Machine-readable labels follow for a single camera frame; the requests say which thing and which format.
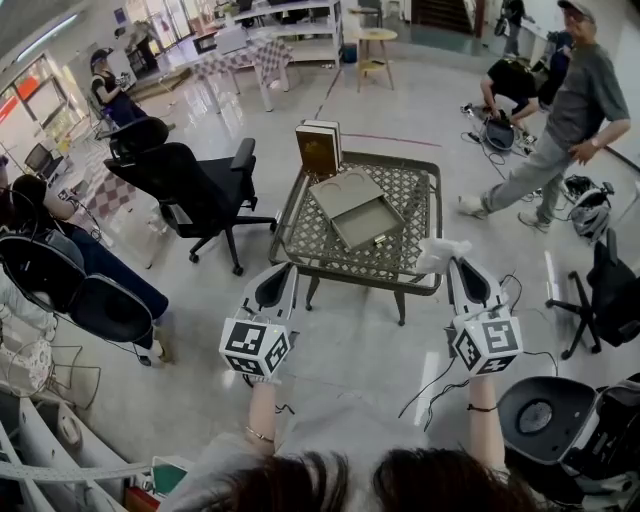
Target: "backpack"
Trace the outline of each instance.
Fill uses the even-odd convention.
[[[611,218],[611,203],[608,196],[613,195],[610,183],[603,183],[603,187],[586,191],[569,213],[569,219],[579,236],[589,242],[596,242],[609,226]]]

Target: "checkered tablecloth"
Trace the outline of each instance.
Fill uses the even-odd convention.
[[[87,156],[85,181],[89,187],[82,202],[95,217],[105,217],[136,196],[133,185],[105,167],[104,160],[110,157],[111,153],[103,145],[94,146]]]
[[[264,85],[272,81],[280,62],[288,64],[293,60],[291,48],[280,39],[259,38],[247,42],[246,48],[222,55],[211,52],[206,58],[194,65],[193,71],[198,78],[216,73],[233,72],[247,66],[260,66],[260,80]]]

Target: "gray t-shirt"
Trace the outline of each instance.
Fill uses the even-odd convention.
[[[569,149],[596,135],[605,118],[629,119],[613,63],[598,44],[576,47],[553,102],[547,131],[560,147]]]
[[[282,436],[278,456],[315,451],[325,456],[333,473],[331,452],[349,459],[347,510],[376,510],[371,477],[384,454],[393,448],[426,448],[425,434],[367,403],[343,397],[297,411]],[[243,434],[216,437],[187,476],[164,500],[158,512],[200,512],[215,493],[224,491],[225,476],[260,464],[260,455]]]

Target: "chair backrest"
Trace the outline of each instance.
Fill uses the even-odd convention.
[[[151,313],[144,303],[100,274],[82,281],[69,316],[85,331],[116,343],[140,340],[153,328]]]
[[[84,271],[53,247],[23,235],[0,237],[0,260],[5,273],[23,295],[47,311],[66,313]],[[38,295],[44,293],[50,303]]]
[[[157,122],[162,123],[158,119],[142,119],[112,134],[113,158],[105,160],[105,165],[155,197],[163,216],[179,234],[179,225],[184,221],[176,217],[175,206],[181,208],[191,224],[211,225],[229,210],[224,191],[206,176],[187,146],[164,143]]]

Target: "chair armrest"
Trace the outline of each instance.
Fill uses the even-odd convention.
[[[613,229],[607,230],[607,251],[609,252],[609,261],[612,265],[618,264],[618,242],[616,232]]]
[[[240,143],[236,156],[231,162],[231,171],[246,171],[251,165],[253,149],[256,147],[256,139],[243,139]]]

